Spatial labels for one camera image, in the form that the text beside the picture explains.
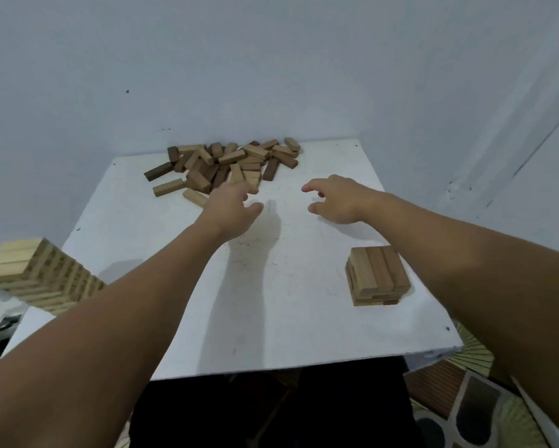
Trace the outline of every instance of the forearm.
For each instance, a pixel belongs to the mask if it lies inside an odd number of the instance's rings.
[[[364,221],[559,424],[559,252],[380,192]]]
[[[209,228],[188,227],[0,361],[0,446],[6,433],[11,446],[113,444],[222,242]]]

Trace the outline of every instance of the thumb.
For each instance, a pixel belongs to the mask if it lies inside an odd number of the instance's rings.
[[[263,203],[252,203],[250,206],[244,208],[246,213],[248,214],[251,220],[256,220],[257,217],[261,215],[263,209],[265,208],[265,204]]]
[[[323,217],[323,213],[325,212],[325,204],[325,202],[309,204],[309,212],[311,214],[320,215],[321,217]]]

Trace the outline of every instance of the stack of wooden blocks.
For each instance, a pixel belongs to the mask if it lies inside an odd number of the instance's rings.
[[[0,245],[0,289],[59,315],[103,289],[105,283],[46,239]]]
[[[402,260],[390,245],[352,248],[346,277],[354,306],[395,305],[410,289]]]
[[[187,188],[184,197],[203,207],[213,189],[218,188],[226,180],[230,183],[249,182],[259,188],[261,179],[272,181],[280,164],[289,168],[298,165],[300,145],[293,138],[286,138],[285,144],[277,140],[250,142],[238,147],[230,142],[223,147],[220,142],[209,146],[190,144],[171,146],[168,148],[169,162],[145,172],[145,177],[152,181],[168,172],[185,172],[182,178],[153,187],[155,196],[167,195],[176,190]]]

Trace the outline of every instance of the white table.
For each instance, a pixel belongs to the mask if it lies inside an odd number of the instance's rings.
[[[266,207],[251,229],[205,268],[154,379],[398,354],[423,358],[462,346],[446,310],[407,264],[413,289],[399,304],[352,306],[344,274],[350,248],[386,242],[362,223],[334,225],[309,214],[307,205],[318,198],[300,187],[332,173],[383,187],[356,139],[302,147],[298,167],[280,166],[273,182],[261,183],[252,199]],[[165,161],[166,153],[114,159],[63,250],[111,282],[190,225],[199,207],[181,191],[160,198],[152,191],[179,175],[151,183],[143,176]],[[47,322],[32,313],[13,346]]]

